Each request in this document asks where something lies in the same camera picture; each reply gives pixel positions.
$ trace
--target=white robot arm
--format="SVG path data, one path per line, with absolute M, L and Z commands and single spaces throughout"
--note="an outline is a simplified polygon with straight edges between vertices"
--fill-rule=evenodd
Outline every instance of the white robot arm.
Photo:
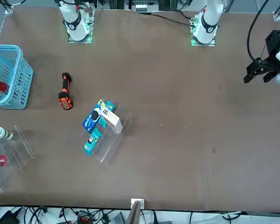
M 67 0 L 67 3 L 55 0 L 64 18 L 67 32 L 74 41 L 83 40 L 91 31 L 89 26 L 89 15 L 83 10 L 78 9 L 75 0 Z
M 194 37 L 203 44 L 210 43 L 216 34 L 223 13 L 222 0 L 208 0 L 207 6 L 198 14 L 198 25 Z

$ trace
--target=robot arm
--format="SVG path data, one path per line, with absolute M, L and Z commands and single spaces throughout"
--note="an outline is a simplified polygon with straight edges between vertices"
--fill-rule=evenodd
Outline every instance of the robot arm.
M 194 37 L 200 43 L 207 44 L 212 41 L 223 9 L 222 0 L 208 0 L 207 6 L 198 14 L 199 22 Z
M 280 30 L 273 30 L 266 38 L 266 47 L 269 56 L 262 60 L 256 58 L 258 62 L 252 62 L 247 67 L 247 75 L 244 77 L 244 83 L 250 82 L 257 75 L 266 75 L 263 77 L 265 83 L 275 78 L 280 84 Z
M 67 0 L 67 2 L 55 0 L 64 18 L 68 34 L 74 41 L 81 41 L 91 32 L 89 14 L 79 9 L 75 0 Z

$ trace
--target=white box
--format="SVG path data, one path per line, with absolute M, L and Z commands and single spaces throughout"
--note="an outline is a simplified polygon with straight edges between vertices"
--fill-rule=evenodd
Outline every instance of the white box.
M 101 116 L 104 117 L 108 126 L 110 126 L 113 131 L 120 134 L 122 130 L 122 125 L 118 116 L 116 116 L 112 111 L 108 108 L 104 107 L 101 113 Z

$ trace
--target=transparent container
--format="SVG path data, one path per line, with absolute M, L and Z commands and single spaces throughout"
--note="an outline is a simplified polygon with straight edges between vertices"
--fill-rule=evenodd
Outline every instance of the transparent container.
M 0 193 L 7 187 L 7 179 L 17 169 L 23 169 L 35 156 L 19 127 L 14 126 L 11 140 L 0 139 L 0 155 L 7 157 L 4 166 L 0 167 Z
M 111 161 L 113 154 L 115 153 L 118 145 L 126 134 L 131 122 L 132 122 L 132 113 L 129 112 L 122 104 L 116 103 L 112 100 L 109 100 L 115 104 L 116 114 L 122 124 L 122 131 L 120 134 L 116 133 L 109 126 L 104 128 L 101 124 L 97 123 L 96 128 L 102 133 L 101 137 L 98 139 L 91 155 L 94 156 L 100 163 L 108 165 Z M 90 134 L 83 129 L 82 134 L 80 135 L 81 140 L 85 143 L 90 137 Z

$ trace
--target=blue box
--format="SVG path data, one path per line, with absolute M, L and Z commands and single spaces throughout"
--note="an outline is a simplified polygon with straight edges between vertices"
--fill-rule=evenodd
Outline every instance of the blue box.
M 99 118 L 101 117 L 102 109 L 106 106 L 103 100 L 100 100 L 98 104 L 92 109 L 92 112 L 88 115 L 86 120 L 83 122 L 83 127 L 91 133 L 94 127 L 96 126 Z

